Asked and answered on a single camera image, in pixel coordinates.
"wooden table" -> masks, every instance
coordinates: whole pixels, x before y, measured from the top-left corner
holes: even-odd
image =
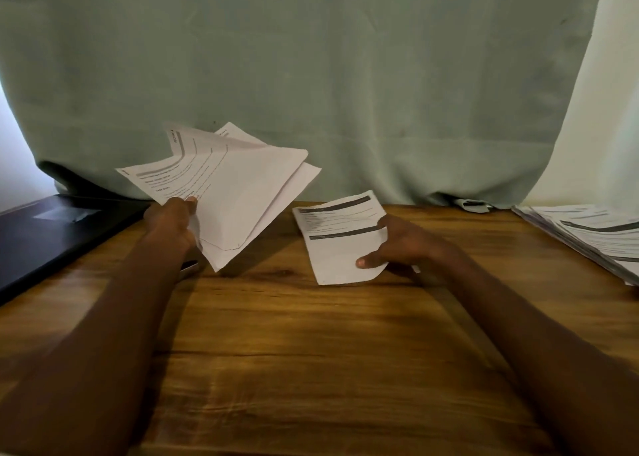
[[[636,291],[586,258],[510,212],[387,211],[459,243],[639,368]],[[1,391],[75,326],[142,232],[130,227],[0,308]],[[207,268],[177,286],[148,396],[134,453],[555,453],[505,362],[448,292],[387,271],[317,286],[290,209],[221,275]]]

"green curtain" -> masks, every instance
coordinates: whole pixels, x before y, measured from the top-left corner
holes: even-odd
[[[304,198],[372,188],[507,206],[545,168],[597,0],[0,0],[0,79],[38,162],[168,156],[163,121],[227,121],[323,168]]]

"hand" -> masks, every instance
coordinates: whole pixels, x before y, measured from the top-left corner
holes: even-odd
[[[175,235],[180,242],[184,242],[185,250],[189,250],[196,245],[195,236],[188,230],[188,219],[196,213],[196,208],[195,197],[187,200],[173,197],[164,205],[154,203],[144,213],[147,232],[163,237]]]
[[[385,262],[419,266],[444,260],[460,251],[455,244],[399,217],[386,215],[379,219],[377,225],[387,228],[388,240],[376,251],[359,258],[357,267],[368,269]]]

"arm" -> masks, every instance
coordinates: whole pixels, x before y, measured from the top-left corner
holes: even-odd
[[[639,377],[548,318],[462,250],[393,216],[388,241],[357,260],[430,269],[491,338],[571,450],[634,455],[639,448]]]
[[[0,452],[126,453],[164,309],[195,245],[195,204],[147,210],[148,232],[92,309],[0,404]]]

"paper pile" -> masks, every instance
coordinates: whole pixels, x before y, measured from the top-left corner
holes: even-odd
[[[320,285],[371,280],[386,264],[359,269],[355,261],[376,251],[388,235],[377,221],[386,215],[369,190],[314,207],[295,207],[293,215],[302,231],[315,279]]]
[[[639,218],[597,205],[514,207],[513,211],[627,284],[639,286]]]
[[[320,171],[306,150],[267,145],[232,123],[211,133],[167,126],[173,155],[117,169],[163,204],[198,199],[192,229],[218,271],[239,254],[306,188]]]

